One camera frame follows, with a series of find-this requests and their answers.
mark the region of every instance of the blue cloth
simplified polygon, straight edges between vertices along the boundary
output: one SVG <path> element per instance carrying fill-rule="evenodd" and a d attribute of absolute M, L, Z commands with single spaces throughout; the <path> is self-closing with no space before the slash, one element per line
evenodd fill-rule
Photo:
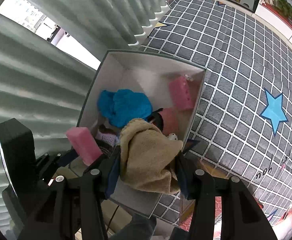
<path fill-rule="evenodd" d="M 123 128 L 134 118 L 145 119 L 153 112 L 147 96 L 129 89 L 117 92 L 103 90 L 99 96 L 97 107 L 102 116 L 107 117 L 109 123 Z"/>

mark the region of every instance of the open gray box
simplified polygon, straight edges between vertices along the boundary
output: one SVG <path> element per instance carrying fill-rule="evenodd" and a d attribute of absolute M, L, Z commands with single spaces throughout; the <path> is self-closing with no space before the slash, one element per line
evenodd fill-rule
<path fill-rule="evenodd" d="M 94 130 L 97 123 L 100 123 L 101 115 L 97 108 L 97 100 L 102 90 L 116 92 L 118 89 L 130 89 L 142 92 L 149 98 L 153 110 L 173 107 L 168 84 L 179 76 L 187 75 L 193 79 L 188 83 L 195 107 L 182 112 L 177 111 L 179 120 L 177 136 L 185 143 L 196 114 L 205 73 L 206 68 L 202 66 L 165 54 L 109 50 L 96 72 L 77 126 Z M 86 168 L 80 157 L 70 165 L 70 169 L 78 176 L 81 176 Z M 135 190 L 119 179 L 110 199 L 135 213 L 150 217 L 160 196 L 160 193 Z"/>

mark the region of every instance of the tan cloth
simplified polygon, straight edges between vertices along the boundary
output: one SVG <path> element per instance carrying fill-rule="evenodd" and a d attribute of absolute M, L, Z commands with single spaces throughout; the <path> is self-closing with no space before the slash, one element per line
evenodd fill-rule
<path fill-rule="evenodd" d="M 120 134 L 121 180 L 137 190 L 178 192 L 172 161 L 182 146 L 182 141 L 170 141 L 155 125 L 131 120 Z"/>

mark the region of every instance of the grid pattern fabric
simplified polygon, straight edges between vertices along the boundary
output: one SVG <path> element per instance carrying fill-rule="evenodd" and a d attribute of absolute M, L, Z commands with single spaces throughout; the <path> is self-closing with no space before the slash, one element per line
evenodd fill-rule
<path fill-rule="evenodd" d="M 173 0 L 170 6 L 161 19 L 169 26 L 154 29 L 140 50 L 207 68 L 189 135 L 200 142 L 187 157 L 239 176 L 265 215 L 278 209 L 275 224 L 292 202 L 292 50 L 259 21 L 215 0 Z M 260 117 L 265 89 L 274 97 L 283 93 L 288 122 L 276 136 Z M 153 213 L 177 224 L 179 202 L 179 194 L 163 195 Z"/>

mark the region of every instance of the curtain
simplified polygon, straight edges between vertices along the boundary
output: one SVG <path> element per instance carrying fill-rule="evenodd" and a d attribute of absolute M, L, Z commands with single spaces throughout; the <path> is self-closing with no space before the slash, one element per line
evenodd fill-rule
<path fill-rule="evenodd" d="M 129 49 L 134 35 L 143 34 L 143 26 L 166 0 L 28 0 L 65 29 L 97 59 L 107 49 Z"/>
<path fill-rule="evenodd" d="M 16 118 L 32 130 L 36 157 L 70 149 L 65 131 L 76 126 L 95 70 L 0 15 L 0 123 Z M 11 220 L 0 157 L 0 229 Z"/>

